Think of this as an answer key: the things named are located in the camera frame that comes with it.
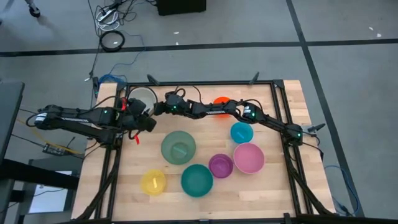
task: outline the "black floor stripe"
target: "black floor stripe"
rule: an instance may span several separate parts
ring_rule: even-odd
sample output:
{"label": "black floor stripe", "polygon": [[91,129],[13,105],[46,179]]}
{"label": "black floor stripe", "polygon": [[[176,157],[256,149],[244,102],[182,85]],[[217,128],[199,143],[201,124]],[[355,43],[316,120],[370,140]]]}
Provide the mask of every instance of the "black floor stripe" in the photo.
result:
{"label": "black floor stripe", "polygon": [[290,12],[290,15],[292,16],[294,27],[296,29],[296,33],[298,35],[298,39],[299,39],[299,41],[301,43],[303,54],[304,54],[305,60],[307,61],[308,69],[310,70],[310,74],[311,74],[311,77],[312,77],[313,84],[315,86],[315,90],[317,91],[318,99],[319,99],[319,102],[321,104],[323,115],[325,116],[326,124],[328,125],[328,128],[329,128],[331,140],[332,140],[333,146],[335,147],[335,151],[336,151],[336,155],[337,155],[337,159],[338,159],[339,165],[340,165],[341,168],[343,168],[346,171],[347,176],[348,176],[348,181],[350,181],[352,183],[353,192],[358,197],[359,204],[357,205],[354,196],[352,196],[352,194],[349,193],[349,189],[348,189],[348,186],[347,186],[347,191],[348,191],[348,194],[349,194],[349,198],[351,200],[351,204],[353,205],[354,209],[356,208],[356,206],[359,206],[359,209],[358,209],[358,212],[357,212],[356,216],[357,217],[364,217],[364,213],[363,213],[363,209],[362,209],[362,206],[361,206],[361,202],[359,201],[359,196],[358,196],[358,193],[356,191],[355,184],[353,182],[353,177],[351,176],[351,172],[350,172],[349,167],[348,167],[348,163],[347,163],[347,159],[346,159],[345,154],[344,154],[343,146],[341,145],[341,141],[340,141],[340,138],[339,138],[339,135],[338,135],[338,132],[337,132],[337,128],[336,128],[335,122],[333,120],[333,117],[331,115],[331,112],[330,112],[330,109],[329,109],[329,105],[328,105],[328,102],[327,102],[326,97],[325,97],[325,93],[323,92],[323,88],[321,86],[321,82],[319,80],[319,76],[318,76],[317,70],[315,69],[315,65],[313,63],[313,60],[312,60],[312,57],[311,57],[311,54],[310,54],[310,50],[308,49],[308,45],[307,45],[307,43],[305,41],[305,37],[304,37],[303,31],[301,29],[301,25],[300,25],[299,19],[297,17],[296,12],[295,12],[292,0],[286,0],[286,3],[288,5],[288,7],[289,7],[289,12]]}
{"label": "black floor stripe", "polygon": [[345,46],[368,44],[398,44],[398,39],[308,41],[308,46]]}
{"label": "black floor stripe", "polygon": [[[398,44],[398,39],[377,40],[332,40],[332,41],[309,41],[307,46],[344,46],[344,45],[369,45],[369,44]],[[301,47],[300,42],[242,42],[226,44],[188,44],[188,45],[165,45],[146,47],[148,52],[166,50],[199,50],[199,49],[233,49],[249,47]],[[143,47],[124,47],[119,52],[140,52]],[[25,57],[44,55],[76,55],[95,54],[97,49],[75,49],[75,50],[37,50],[20,52],[0,52],[0,57]]]}
{"label": "black floor stripe", "polygon": [[[247,43],[227,43],[227,44],[190,44],[190,45],[166,45],[150,46],[145,51],[165,51],[165,50],[198,50],[198,49],[233,49],[246,47],[299,47],[300,42],[247,42]],[[124,47],[119,52],[140,52],[143,47]],[[76,50],[40,50],[23,52],[0,52],[0,57],[22,57],[22,56],[43,56],[43,55],[75,55],[75,54],[95,54],[97,49],[76,49]]]}

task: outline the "yellow cable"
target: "yellow cable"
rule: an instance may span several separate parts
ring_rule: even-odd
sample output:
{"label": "yellow cable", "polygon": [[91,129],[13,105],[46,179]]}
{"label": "yellow cable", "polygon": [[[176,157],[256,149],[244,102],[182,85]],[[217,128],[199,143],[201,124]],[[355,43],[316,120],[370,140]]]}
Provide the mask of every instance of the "yellow cable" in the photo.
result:
{"label": "yellow cable", "polygon": [[[23,121],[21,121],[21,120],[19,120],[19,119],[17,119],[17,121],[20,122],[20,123],[22,123],[22,124],[25,124],[25,122],[23,122]],[[59,145],[57,145],[57,144],[54,144],[54,143],[51,143],[51,142],[45,140],[45,139],[43,138],[43,136],[42,136],[35,128],[33,128],[33,127],[31,127],[30,130],[32,130],[33,134],[35,134],[36,137],[38,137],[40,140],[42,140],[42,141],[45,142],[46,144],[49,144],[50,146],[57,147],[57,148],[60,148],[60,149],[64,149],[65,151],[68,151],[68,152],[70,152],[70,153],[72,153],[72,154],[80,154],[80,152],[78,152],[78,151],[74,151],[74,150],[68,149],[67,147],[59,146]]]}

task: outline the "orange bowl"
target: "orange bowl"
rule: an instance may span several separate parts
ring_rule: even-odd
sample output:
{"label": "orange bowl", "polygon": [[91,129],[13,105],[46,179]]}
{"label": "orange bowl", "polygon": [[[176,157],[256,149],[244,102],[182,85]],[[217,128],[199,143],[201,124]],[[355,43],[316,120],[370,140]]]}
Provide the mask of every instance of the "orange bowl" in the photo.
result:
{"label": "orange bowl", "polygon": [[[214,104],[226,103],[229,100],[230,99],[228,97],[226,97],[226,96],[220,96],[219,98],[215,99],[213,103]],[[219,114],[219,115],[217,115],[217,117],[219,117],[219,118],[227,118],[227,117],[229,117],[229,114]]]}

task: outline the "purple bowl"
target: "purple bowl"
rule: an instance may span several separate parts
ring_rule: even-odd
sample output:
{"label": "purple bowl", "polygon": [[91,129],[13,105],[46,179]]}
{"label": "purple bowl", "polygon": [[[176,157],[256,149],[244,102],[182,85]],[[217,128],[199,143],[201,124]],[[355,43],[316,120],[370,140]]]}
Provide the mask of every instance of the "purple bowl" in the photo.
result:
{"label": "purple bowl", "polygon": [[215,177],[225,178],[232,173],[234,164],[226,154],[217,154],[210,159],[209,169]]}

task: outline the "yellow bowl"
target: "yellow bowl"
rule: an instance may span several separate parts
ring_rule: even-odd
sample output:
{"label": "yellow bowl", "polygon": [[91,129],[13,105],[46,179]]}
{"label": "yellow bowl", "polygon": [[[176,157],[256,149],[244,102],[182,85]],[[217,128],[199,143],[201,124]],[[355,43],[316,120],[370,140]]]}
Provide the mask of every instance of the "yellow bowl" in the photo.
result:
{"label": "yellow bowl", "polygon": [[166,177],[160,170],[150,170],[142,176],[140,186],[147,195],[160,195],[166,186]]}

